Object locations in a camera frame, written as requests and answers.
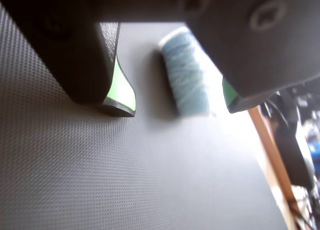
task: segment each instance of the green trim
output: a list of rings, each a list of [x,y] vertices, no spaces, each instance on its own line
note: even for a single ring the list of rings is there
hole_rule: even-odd
[[[117,58],[114,60],[112,83],[106,97],[127,106],[133,111],[136,110],[135,92],[122,72]]]
[[[238,93],[234,90],[232,85],[230,85],[225,78],[223,78],[222,81],[222,88],[225,104],[227,107],[229,107],[232,101],[234,101],[234,99],[238,96]]]

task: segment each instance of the wooden table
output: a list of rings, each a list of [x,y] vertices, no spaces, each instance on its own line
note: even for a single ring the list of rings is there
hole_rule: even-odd
[[[291,208],[303,215],[304,206],[301,205],[301,202],[298,204],[297,199],[303,198],[304,189],[299,186],[292,186],[275,143],[269,121],[261,115],[257,107],[250,109],[249,114],[264,146],[264,151],[261,149],[256,150],[256,158],[268,181],[288,229],[295,229],[295,214],[290,210],[288,202]]]

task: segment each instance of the spool of thread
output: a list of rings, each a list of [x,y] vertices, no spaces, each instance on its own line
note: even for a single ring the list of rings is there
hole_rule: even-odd
[[[215,65],[187,27],[164,37],[161,48],[176,106],[182,117],[214,115]]]

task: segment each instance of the dark gray surface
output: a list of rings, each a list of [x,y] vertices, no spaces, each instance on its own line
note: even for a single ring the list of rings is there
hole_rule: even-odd
[[[176,118],[155,48],[177,26],[122,25],[137,114],[115,119],[72,103],[1,11],[0,229],[286,228],[257,134]]]

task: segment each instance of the blue object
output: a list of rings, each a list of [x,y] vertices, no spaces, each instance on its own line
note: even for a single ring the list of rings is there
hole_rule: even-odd
[[[316,173],[320,173],[320,142],[309,142],[308,143],[312,162]]]
[[[186,27],[179,28],[160,45],[180,115],[213,113],[214,90],[211,84],[216,67],[193,34]]]

